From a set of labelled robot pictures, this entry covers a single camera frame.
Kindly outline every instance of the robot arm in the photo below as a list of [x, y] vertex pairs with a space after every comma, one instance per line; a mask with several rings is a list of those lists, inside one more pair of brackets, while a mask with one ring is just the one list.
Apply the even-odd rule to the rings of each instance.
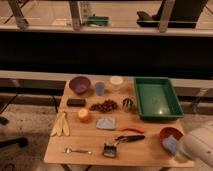
[[213, 121], [185, 134], [179, 141], [178, 152], [182, 157], [199, 158], [213, 167]]

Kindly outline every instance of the dried fruit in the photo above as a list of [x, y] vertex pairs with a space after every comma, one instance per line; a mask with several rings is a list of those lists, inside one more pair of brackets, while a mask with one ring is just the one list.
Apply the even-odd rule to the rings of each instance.
[[90, 107], [90, 110], [99, 111], [102, 113], [110, 112], [111, 110], [118, 109], [118, 104], [113, 100], [105, 100], [103, 103], [96, 103]]

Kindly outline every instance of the white cup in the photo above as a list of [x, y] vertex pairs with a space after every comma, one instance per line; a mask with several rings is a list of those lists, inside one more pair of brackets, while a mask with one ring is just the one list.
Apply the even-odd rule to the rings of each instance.
[[123, 78], [121, 76], [112, 76], [110, 78], [110, 83], [113, 90], [119, 90], [123, 84]]

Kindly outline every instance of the banana peel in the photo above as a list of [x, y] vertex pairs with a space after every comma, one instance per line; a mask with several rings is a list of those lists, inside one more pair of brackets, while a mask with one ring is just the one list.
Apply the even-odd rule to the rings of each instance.
[[70, 135], [70, 129], [69, 129], [69, 125], [67, 122], [67, 117], [66, 117], [66, 112], [60, 113], [57, 115], [57, 118], [55, 120], [52, 132], [50, 134], [50, 136], [69, 136]]

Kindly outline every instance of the blue cup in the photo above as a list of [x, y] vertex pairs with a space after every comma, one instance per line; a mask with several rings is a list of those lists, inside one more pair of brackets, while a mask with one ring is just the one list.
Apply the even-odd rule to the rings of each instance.
[[103, 82], [97, 82], [95, 84], [95, 93], [98, 96], [103, 96], [105, 91], [105, 84]]

